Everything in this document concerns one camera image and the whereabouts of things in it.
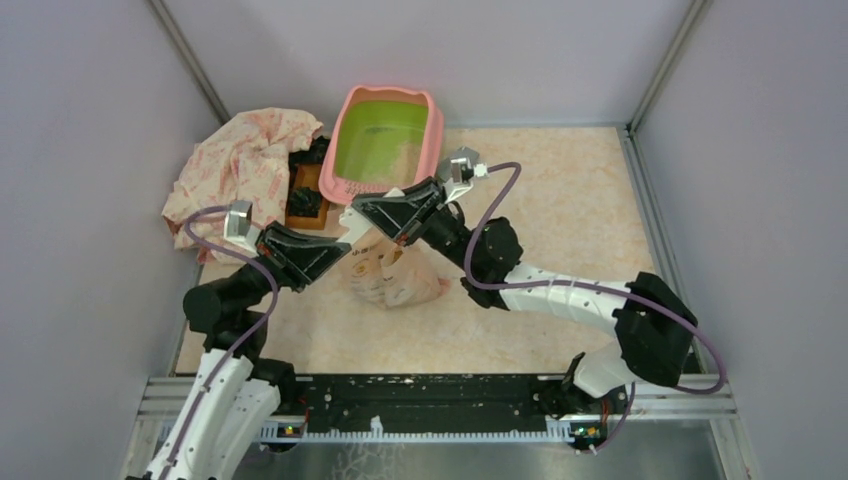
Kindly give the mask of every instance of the gray wall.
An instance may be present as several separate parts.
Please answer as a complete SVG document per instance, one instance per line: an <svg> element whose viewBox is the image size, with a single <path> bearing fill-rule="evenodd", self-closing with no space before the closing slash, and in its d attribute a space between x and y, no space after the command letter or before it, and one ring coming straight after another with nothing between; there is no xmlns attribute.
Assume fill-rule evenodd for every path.
<svg viewBox="0 0 848 480"><path fill-rule="evenodd" d="M144 2L3 2L0 65L0 478L116 478L193 274L159 212L216 125Z"/></svg>
<svg viewBox="0 0 848 480"><path fill-rule="evenodd" d="M848 2L716 2L638 136L764 477L844 478Z"/></svg>
<svg viewBox="0 0 848 480"><path fill-rule="evenodd" d="M398 84L480 126L629 120L689 0L167 3L230 113L332 124L355 84Z"/></svg>

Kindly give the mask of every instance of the black and white robotic arm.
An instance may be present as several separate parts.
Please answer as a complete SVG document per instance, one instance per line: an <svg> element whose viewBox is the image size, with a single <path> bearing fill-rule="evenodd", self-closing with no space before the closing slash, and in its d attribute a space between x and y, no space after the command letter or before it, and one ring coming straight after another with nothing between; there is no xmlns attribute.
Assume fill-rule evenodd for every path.
<svg viewBox="0 0 848 480"><path fill-rule="evenodd" d="M255 260L271 272L278 287L300 292L376 227L400 245L422 240L459 268L470 266L474 280L463 278L462 285L484 308L546 313L610 335L613 341L607 346L573 359L560 388L543 402L550 410L546 413L553 416L582 411L612 389L637 379L676 386L692 333L638 302L608 293L614 290L650 299L697 325L692 313L656 275L641 272L628 282L600 282L527 264L521 261L523 249L506 218L486 223L466 265L473 232L455 201L487 173L476 152L460 149L440 164L436 177L385 195L358 195L340 217L348 232L338 239L302 235L277 222L260 231L250 224L250 204L235 202L226 214L225 239L255 252ZM533 286L525 287L528 282ZM498 285L502 288L491 288ZM231 478L262 422L281 403L294 403L286 398L296 390L292 366L259 358L267 331L264 325L228 354L260 315L247 308L269 291L266 277L245 265L230 277L186 294L183 307L190 328L206 334L207 353L174 428L144 478Z"/></svg>

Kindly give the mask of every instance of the cloth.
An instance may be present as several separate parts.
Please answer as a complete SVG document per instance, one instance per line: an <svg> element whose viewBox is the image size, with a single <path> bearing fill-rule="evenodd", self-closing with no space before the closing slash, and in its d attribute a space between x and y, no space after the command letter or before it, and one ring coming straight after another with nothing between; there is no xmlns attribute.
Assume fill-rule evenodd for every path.
<svg viewBox="0 0 848 480"><path fill-rule="evenodd" d="M235 200L253 202L253 222L264 227L282 220L286 211L289 186L289 153L308 150L322 123L301 110L266 108L242 112L222 126L194 153L174 182L162 216L174 238L174 248L192 247L183 223L195 211ZM223 216L192 226L200 236L224 245ZM201 249L198 262L208 260ZM238 263L218 252L212 256L221 263Z"/></svg>

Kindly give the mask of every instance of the floor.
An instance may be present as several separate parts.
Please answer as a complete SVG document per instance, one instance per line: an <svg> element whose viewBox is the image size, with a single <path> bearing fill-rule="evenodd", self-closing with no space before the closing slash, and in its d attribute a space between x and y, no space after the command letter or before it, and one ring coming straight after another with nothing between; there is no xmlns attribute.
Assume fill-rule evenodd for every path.
<svg viewBox="0 0 848 480"><path fill-rule="evenodd" d="M518 161L523 174L496 216L509 218L524 261L598 280L652 271L651 257L614 128L454 129L444 150L467 145L495 165ZM469 227L506 182L496 173L460 200ZM299 373L561 372L581 351L603 346L599 331L549 315L478 307L462 273L420 242L449 291L429 303L383 310L347 290L339 271L305 292L281 293L263 357ZM233 266L205 266L201 282ZM268 298L257 310L265 308ZM203 337L186 331L177 372L193 372Z"/></svg>

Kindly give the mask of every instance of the purple cable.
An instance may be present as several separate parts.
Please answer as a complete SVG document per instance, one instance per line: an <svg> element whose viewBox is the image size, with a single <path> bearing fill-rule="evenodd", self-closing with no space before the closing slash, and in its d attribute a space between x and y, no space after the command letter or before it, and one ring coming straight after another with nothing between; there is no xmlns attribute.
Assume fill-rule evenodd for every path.
<svg viewBox="0 0 848 480"><path fill-rule="evenodd" d="M577 287L582 288L584 290L591 290L593 292L608 293L610 295L623 297L627 300L632 300L634 302L640 303L680 324L683 328L686 329L686 331L691 333L692 336L697 338L698 341L700 341L701 344L703 344L704 347L706 347L706 349L710 352L710 355L712 355L713 359L715 359L716 367L718 368L718 381L716 381L715 385L705 389L696 389L680 386L674 387L674 389L680 392L691 393L696 395L709 395L711 393L715 393L721 390L721 388L727 382L727 369L725 368L724 360L721 358L721 355L719 355L718 349L715 347L715 345L713 345L713 343L697 327L687 322L686 319L652 300L649 300L645 297L636 295L631 292L625 292L624 290L618 290L615 288L605 287L603 285L594 285L591 283L578 281L570 282L566 280L554 280L553 282L549 282L547 280L536 280L532 282L521 283L482 283L476 278L474 278L474 275L471 272L471 256L474 253L474 247L480 240L480 235L483 233L483 228L485 228L486 223L488 223L489 219L492 218L492 214L495 213L495 210L498 208L498 206L500 206L501 202L503 202L504 198L506 198L507 194L509 194L509 191L515 185L515 182L518 181L518 176L521 175L521 164L517 162L505 162L489 168L489 172L497 172L499 170L504 170L507 168L512 168L514 170L512 176L506 182L504 188L492 201L492 204L489 205L489 208L486 209L486 212L483 213L483 216L480 218L480 222L477 224L477 227L475 227L474 231L471 233L471 240L468 242L468 248L465 250L465 261L463 262L463 267L465 269L465 277L468 279L468 283L481 290L508 290L515 288L549 287L551 285L558 285L563 287ZM621 416L621 420L619 420L618 424L610 433L609 437L607 437L607 440L603 444L601 444L601 446L607 445L609 441L615 438L615 436L618 434L619 429L624 424L624 419L627 418L627 415L630 413L630 408L633 406L633 397L635 397L635 395L636 383L634 382L630 386L630 399L627 402L627 407L624 410L624 414Z"/></svg>
<svg viewBox="0 0 848 480"><path fill-rule="evenodd" d="M269 272L267 268L263 267L262 264L248 257L247 255L243 255L235 250L231 250L220 245L215 245L214 243L209 242L208 240L204 240L198 237L197 234L194 233L194 231L191 229L192 223L197 221L198 218L213 213L226 212L228 209L229 207L227 206L218 205L214 207L202 208L192 213L185 221L186 235L188 235L189 238L194 240L195 243L197 243L198 245L204 246L210 250L221 252L225 255L229 255L255 268L259 273L262 274L263 277L265 277L266 280L268 280L268 283L271 284L271 305L268 306L268 310L266 310L265 313L262 314L262 317L260 317L259 320L254 323L252 327L250 327L246 332L244 332L244 334L242 334L242 336L239 337L229 349L227 349L227 352L224 354L223 357L221 357L221 360L219 360L218 363L215 364L215 367L213 367L212 371L209 372L209 375L206 376L206 381L203 382L203 389L201 389L198 392L197 396L194 397L194 401L191 403L188 413L186 414L185 422L183 422L182 428L180 428L180 431L177 433L177 438L174 440L174 445L171 447L171 453L168 454L168 465L162 469L162 475L159 476L159 480L163 480L165 477L168 476L168 472L171 470L171 464L173 464L173 462L177 459L177 454L180 451L180 446L182 445L183 440L185 440L186 433L188 433L189 426L191 425L191 420L194 418L195 413L197 413L197 409L200 407L200 401L203 399L203 396L209 390L209 386L212 384L212 380L215 379L215 376L218 375L218 372L221 370L221 368L224 367L224 364L227 362L227 360L232 358L233 352L235 352L236 349L241 346L242 343L247 341L247 339L250 338L250 336L253 335L257 330L262 328L262 325L264 325L268 321L268 318L270 318L271 316L271 312L273 312L274 308L277 306L277 298L279 297L280 290L277 287L277 282L274 280L274 276L271 275L271 272Z"/></svg>

